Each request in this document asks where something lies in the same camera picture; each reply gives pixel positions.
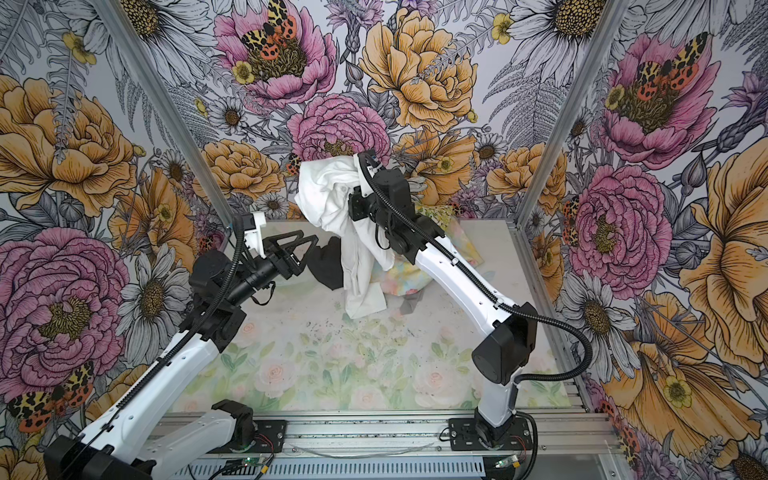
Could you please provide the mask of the white cloth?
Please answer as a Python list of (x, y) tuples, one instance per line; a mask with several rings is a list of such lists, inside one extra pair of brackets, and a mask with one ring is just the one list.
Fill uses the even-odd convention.
[(295, 203), (314, 226), (341, 239), (341, 269), (345, 292), (345, 311), (352, 319), (372, 315), (387, 308), (379, 283), (371, 281), (373, 267), (388, 271), (395, 255), (383, 248), (384, 236), (368, 217), (354, 220), (348, 200), (359, 187), (370, 195), (373, 190), (364, 179), (356, 154), (300, 165)]

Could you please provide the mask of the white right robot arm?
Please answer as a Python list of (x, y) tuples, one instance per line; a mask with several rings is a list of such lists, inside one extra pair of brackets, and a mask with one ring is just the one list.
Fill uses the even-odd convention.
[(533, 308), (510, 304), (478, 277), (439, 225), (417, 213), (409, 183), (396, 169), (371, 173), (349, 157), (305, 163), (295, 202), (313, 226), (340, 240), (338, 253), (316, 257), (313, 273), (328, 287), (344, 290), (350, 314), (383, 297), (372, 285), (373, 267), (389, 270), (402, 256), (475, 323), (483, 339), (472, 361), (485, 381), (476, 432), (484, 447), (499, 448), (515, 423), (516, 381), (535, 345)]

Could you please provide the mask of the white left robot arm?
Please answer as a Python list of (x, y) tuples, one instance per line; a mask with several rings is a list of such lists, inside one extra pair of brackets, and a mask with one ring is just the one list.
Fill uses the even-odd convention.
[(235, 218), (234, 252), (202, 254), (189, 283), (193, 307), (166, 350), (105, 413), (74, 438), (60, 437), (44, 452), (51, 479), (169, 479), (220, 448), (247, 451), (258, 443), (252, 408), (215, 403), (199, 419), (152, 442), (149, 437), (188, 385), (233, 341), (243, 303), (275, 281), (300, 275), (318, 242), (300, 230), (263, 237), (257, 214)]

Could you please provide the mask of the dark grey cloth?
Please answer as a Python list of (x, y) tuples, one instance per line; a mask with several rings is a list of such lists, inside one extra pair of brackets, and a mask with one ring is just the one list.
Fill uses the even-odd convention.
[(341, 263), (341, 239), (332, 236), (322, 247), (315, 246), (305, 256), (313, 277), (329, 290), (342, 289), (344, 273)]

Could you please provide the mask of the lemon print cloth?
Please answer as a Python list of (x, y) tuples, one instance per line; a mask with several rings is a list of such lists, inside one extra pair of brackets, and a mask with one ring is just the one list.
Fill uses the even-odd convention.
[(446, 231), (455, 220), (454, 208), (450, 205), (416, 205), (416, 212), (430, 218), (443, 231)]

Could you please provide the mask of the green circuit board left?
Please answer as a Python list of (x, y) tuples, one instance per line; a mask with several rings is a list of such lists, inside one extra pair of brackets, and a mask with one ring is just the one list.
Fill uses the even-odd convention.
[(273, 459), (271, 457), (247, 457), (237, 460), (232, 460), (227, 463), (227, 467), (230, 468), (229, 473), (233, 475), (256, 475), (265, 469), (268, 469), (272, 464)]

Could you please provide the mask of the green circuit board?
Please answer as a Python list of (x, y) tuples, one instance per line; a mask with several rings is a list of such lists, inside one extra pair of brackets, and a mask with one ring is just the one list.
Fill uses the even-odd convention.
[(494, 464), (494, 468), (495, 469), (509, 469), (509, 468), (517, 469), (521, 466), (521, 463), (522, 463), (521, 458), (516, 454), (512, 454), (496, 461)]
[(272, 464), (273, 459), (271, 457), (247, 457), (237, 460), (232, 460), (227, 463), (227, 467), (230, 468), (229, 473), (233, 475), (256, 475), (265, 469), (268, 469)]

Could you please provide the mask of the green circuit board right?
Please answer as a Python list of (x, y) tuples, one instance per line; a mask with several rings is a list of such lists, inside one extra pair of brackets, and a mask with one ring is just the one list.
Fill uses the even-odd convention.
[(509, 469), (509, 468), (517, 469), (521, 466), (521, 463), (522, 463), (521, 458), (516, 454), (512, 454), (496, 461), (494, 464), (494, 468), (495, 469)]

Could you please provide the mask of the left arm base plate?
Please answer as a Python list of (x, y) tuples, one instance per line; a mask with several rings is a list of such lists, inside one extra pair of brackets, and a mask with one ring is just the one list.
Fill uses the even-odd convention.
[(287, 422), (256, 419), (247, 426), (238, 421), (232, 439), (210, 451), (210, 454), (280, 453), (283, 450)]

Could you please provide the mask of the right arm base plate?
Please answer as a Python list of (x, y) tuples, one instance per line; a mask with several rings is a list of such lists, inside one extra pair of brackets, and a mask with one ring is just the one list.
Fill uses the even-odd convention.
[(494, 427), (482, 417), (450, 418), (449, 443), (452, 451), (522, 451), (533, 445), (533, 428), (521, 415)]

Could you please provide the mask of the aluminium corner post right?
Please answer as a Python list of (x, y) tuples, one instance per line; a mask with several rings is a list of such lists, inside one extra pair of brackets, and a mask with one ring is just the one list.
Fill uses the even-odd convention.
[(539, 168), (532, 177), (515, 217), (514, 226), (522, 231), (543, 193), (549, 175), (554, 171), (563, 143), (580, 111), (586, 94), (596, 78), (597, 71), (609, 54), (614, 37), (620, 30), (623, 18), (631, 2), (614, 0), (606, 3), (595, 34), (586, 52), (580, 68), (575, 72), (571, 89), (560, 110), (553, 131), (549, 136), (541, 155)]

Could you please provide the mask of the aluminium corner post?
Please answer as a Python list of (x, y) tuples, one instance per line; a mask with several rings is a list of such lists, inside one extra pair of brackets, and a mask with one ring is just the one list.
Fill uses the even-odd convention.
[(580, 111), (586, 94), (596, 78), (597, 71), (609, 54), (614, 37), (620, 30), (623, 18), (631, 2), (614, 0), (606, 3), (595, 34), (586, 52), (580, 68), (575, 72), (571, 89), (560, 110), (553, 131), (549, 136), (541, 155), (539, 168), (532, 177), (515, 217), (514, 226), (522, 231), (543, 193), (549, 175), (554, 171), (563, 143)]
[(184, 156), (209, 203), (227, 227), (232, 227), (234, 213), (195, 143), (194, 137), (183, 122), (160, 74), (152, 64), (151, 56), (141, 45), (119, 1), (96, 1), (94, 8), (112, 36), (118, 50), (125, 56), (130, 71), (158, 111), (176, 147)]

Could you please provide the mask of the aluminium corner post left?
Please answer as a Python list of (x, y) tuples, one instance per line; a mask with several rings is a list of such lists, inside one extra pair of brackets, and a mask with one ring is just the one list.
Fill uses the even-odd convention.
[(130, 71), (158, 111), (176, 147), (184, 156), (209, 203), (227, 227), (232, 227), (234, 213), (195, 143), (194, 137), (183, 122), (160, 74), (152, 64), (151, 56), (141, 45), (119, 1), (96, 1), (94, 8), (112, 36), (118, 50), (125, 56)]

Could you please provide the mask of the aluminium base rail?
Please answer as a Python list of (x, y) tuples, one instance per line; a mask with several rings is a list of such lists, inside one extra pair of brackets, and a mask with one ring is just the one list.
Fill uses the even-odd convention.
[(517, 424), (507, 444), (487, 450), (476, 440), (470, 411), (358, 411), (358, 412), (258, 412), (258, 426), (283, 421), (285, 428), (272, 441), (280, 458), (330, 455), (336, 457), (378, 455), (499, 455), (522, 450), (540, 455), (613, 454), (619, 440), (604, 414), (583, 410), (532, 409), (532, 430)]

